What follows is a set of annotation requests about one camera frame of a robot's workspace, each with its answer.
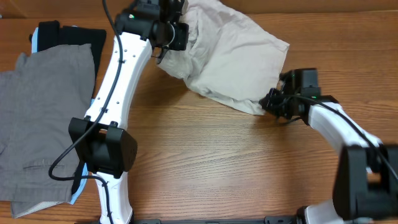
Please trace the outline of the beige shorts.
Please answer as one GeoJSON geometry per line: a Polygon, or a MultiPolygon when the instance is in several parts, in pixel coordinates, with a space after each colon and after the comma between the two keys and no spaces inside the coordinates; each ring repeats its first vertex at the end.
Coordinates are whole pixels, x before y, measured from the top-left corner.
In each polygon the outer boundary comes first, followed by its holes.
{"type": "Polygon", "coordinates": [[[169,50],[159,68],[201,96],[264,115],[259,100],[276,87],[290,45],[221,1],[189,0],[180,20],[187,47],[169,50]]]}

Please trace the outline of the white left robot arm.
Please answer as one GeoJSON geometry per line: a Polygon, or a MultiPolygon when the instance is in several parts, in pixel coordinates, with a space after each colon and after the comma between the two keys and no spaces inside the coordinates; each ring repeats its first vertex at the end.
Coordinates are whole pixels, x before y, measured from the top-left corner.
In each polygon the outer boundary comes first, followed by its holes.
{"type": "Polygon", "coordinates": [[[188,24],[180,22],[186,0],[134,1],[111,25],[113,54],[102,84],[84,118],[72,118],[68,131],[79,160],[95,179],[101,204],[98,223],[133,223],[127,173],[137,142],[127,132],[129,110],[141,74],[153,51],[157,61],[169,50],[184,51],[188,24]]]}

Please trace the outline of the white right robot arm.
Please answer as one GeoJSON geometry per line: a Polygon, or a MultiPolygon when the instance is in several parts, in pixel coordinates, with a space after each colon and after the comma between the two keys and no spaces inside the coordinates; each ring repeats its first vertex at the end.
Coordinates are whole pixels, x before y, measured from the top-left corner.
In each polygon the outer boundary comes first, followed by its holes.
{"type": "Polygon", "coordinates": [[[279,75],[279,86],[260,100],[267,113],[288,122],[302,120],[339,155],[330,200],[297,214],[266,217],[265,223],[368,223],[397,218],[397,145],[356,124],[331,95],[322,95],[315,68],[279,75]]]}

